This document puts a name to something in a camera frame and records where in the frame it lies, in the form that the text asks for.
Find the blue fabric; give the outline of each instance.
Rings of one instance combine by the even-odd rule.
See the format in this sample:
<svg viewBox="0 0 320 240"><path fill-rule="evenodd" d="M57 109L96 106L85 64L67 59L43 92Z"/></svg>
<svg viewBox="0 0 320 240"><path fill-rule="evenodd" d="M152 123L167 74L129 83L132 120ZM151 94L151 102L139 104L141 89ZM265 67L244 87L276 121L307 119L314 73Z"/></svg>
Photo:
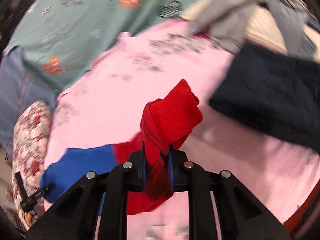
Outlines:
<svg viewBox="0 0 320 240"><path fill-rule="evenodd" d="M111 171L116 165L112 145L90 149L69 148L58 162L51 164L44 171L40 186L55 184L55 188L44 198L54 203L88 171L102 174Z"/></svg>
<svg viewBox="0 0 320 240"><path fill-rule="evenodd" d="M20 115L38 100L47 103L51 111L56 106L55 95L28 76L23 54L21 48L14 47L0 64L0 144L10 157L13 129Z"/></svg>
<svg viewBox="0 0 320 240"><path fill-rule="evenodd" d="M315 16L312 14L309 14L308 22L307 24L314 30L320 33L320 24Z"/></svg>

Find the floral print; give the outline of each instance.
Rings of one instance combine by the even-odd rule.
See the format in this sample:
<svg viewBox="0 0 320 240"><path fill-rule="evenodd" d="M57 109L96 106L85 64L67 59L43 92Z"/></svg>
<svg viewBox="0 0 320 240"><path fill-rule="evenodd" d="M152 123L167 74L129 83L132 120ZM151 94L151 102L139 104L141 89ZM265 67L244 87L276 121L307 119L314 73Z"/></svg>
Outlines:
<svg viewBox="0 0 320 240"><path fill-rule="evenodd" d="M44 171L44 158L47 152L51 128L51 113L43 101L34 102L19 117L13 135L12 189L14 203L20 220L28 229L37 219L34 213L24 214L20 207L21 196L14 174L20 172L23 185L30 196L40 187ZM44 212L43 198L38 205Z"/></svg>

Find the gray garment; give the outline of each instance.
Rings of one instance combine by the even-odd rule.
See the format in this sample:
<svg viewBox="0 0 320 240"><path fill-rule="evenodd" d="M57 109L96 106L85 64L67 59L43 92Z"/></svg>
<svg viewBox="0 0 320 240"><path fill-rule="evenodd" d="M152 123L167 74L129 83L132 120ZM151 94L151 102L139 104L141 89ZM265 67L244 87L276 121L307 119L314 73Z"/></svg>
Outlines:
<svg viewBox="0 0 320 240"><path fill-rule="evenodd" d="M313 60L316 45L303 31L308 12L293 10L278 0L268 0L267 5L282 33L288 55Z"/></svg>
<svg viewBox="0 0 320 240"><path fill-rule="evenodd" d="M252 10L266 0L213 0L196 18L189 34L208 29L220 47L237 53L244 44L244 34ZM301 0L294 0L296 8L307 11Z"/></svg>

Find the silver screw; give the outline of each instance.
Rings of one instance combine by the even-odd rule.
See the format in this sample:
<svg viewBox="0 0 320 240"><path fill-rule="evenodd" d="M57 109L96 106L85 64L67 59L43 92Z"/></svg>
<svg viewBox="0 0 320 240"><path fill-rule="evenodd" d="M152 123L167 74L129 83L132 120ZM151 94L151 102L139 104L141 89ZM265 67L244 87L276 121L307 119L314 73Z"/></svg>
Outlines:
<svg viewBox="0 0 320 240"><path fill-rule="evenodd" d="M193 167L193 162L190 162L190 161L184 162L183 166L185 166L186 168L192 168Z"/></svg>
<svg viewBox="0 0 320 240"><path fill-rule="evenodd" d="M125 168L125 169L131 169L133 164L131 162L125 162L124 164L122 164L122 166Z"/></svg>
<svg viewBox="0 0 320 240"><path fill-rule="evenodd" d="M231 172L230 171L222 171L221 176L225 178L230 178Z"/></svg>
<svg viewBox="0 0 320 240"><path fill-rule="evenodd" d="M93 179L96 176L96 173L94 171L89 171L85 176L87 179Z"/></svg>

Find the red fabric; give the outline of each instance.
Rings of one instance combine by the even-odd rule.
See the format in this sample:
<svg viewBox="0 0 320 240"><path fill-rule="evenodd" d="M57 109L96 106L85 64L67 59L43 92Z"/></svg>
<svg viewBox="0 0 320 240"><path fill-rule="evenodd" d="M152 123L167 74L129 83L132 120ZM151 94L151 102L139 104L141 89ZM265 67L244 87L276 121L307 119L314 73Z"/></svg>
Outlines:
<svg viewBox="0 0 320 240"><path fill-rule="evenodd" d="M178 149L202 121L198 104L198 98L182 79L164 99L147 103L140 123L142 131L132 141L114 145L119 163L126 162L130 153L140 150L143 142L145 145L146 190L128 194L128 215L150 212L173 195L165 157L169 145Z"/></svg>

